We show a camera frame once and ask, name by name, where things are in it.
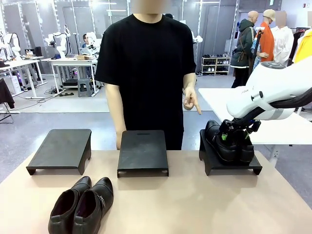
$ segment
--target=shoe rack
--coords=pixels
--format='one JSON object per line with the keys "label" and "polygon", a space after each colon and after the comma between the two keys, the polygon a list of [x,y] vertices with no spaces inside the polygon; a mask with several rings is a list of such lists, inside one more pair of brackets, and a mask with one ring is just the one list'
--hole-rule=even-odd
{"label": "shoe rack", "polygon": [[230,65],[231,65],[231,57],[218,57],[218,58],[202,57],[200,72],[203,75],[228,75]]}

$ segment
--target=yellow shirt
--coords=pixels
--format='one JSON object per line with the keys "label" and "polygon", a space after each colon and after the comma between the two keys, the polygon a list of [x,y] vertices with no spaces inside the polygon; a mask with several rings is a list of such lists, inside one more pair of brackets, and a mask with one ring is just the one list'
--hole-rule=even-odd
{"label": "yellow shirt", "polygon": [[294,62],[298,63],[309,56],[312,56],[312,31],[308,32],[302,39]]}

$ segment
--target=black pants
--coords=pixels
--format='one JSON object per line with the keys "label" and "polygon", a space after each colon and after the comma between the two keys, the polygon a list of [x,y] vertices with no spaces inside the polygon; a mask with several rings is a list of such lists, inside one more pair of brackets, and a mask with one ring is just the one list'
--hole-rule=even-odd
{"label": "black pants", "polygon": [[181,150],[183,142],[183,130],[165,131],[167,150]]}
{"label": "black pants", "polygon": [[235,68],[235,80],[232,88],[245,86],[249,78],[249,68]]}

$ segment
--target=stool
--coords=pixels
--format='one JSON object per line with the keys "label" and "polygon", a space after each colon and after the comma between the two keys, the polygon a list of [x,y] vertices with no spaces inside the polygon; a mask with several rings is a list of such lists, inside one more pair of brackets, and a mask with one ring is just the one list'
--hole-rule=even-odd
{"label": "stool", "polygon": [[93,87],[90,79],[78,80],[78,97],[91,97],[93,94]]}

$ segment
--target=hand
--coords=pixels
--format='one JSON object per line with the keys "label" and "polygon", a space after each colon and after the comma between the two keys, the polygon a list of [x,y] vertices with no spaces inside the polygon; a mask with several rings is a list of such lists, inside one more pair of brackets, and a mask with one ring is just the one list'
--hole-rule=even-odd
{"label": "hand", "polygon": [[185,100],[183,101],[184,108],[188,111],[194,108],[197,109],[197,112],[201,115],[200,106],[198,104],[197,94],[195,92],[195,88],[186,87],[184,90]]}
{"label": "hand", "polygon": [[117,150],[120,150],[120,148],[121,148],[121,138],[122,138],[122,133],[124,131],[126,131],[126,129],[123,131],[120,131],[120,132],[116,132],[116,148],[117,148]]}
{"label": "hand", "polygon": [[269,54],[263,52],[263,53],[260,53],[259,56],[261,58],[266,58],[267,59],[269,57]]}

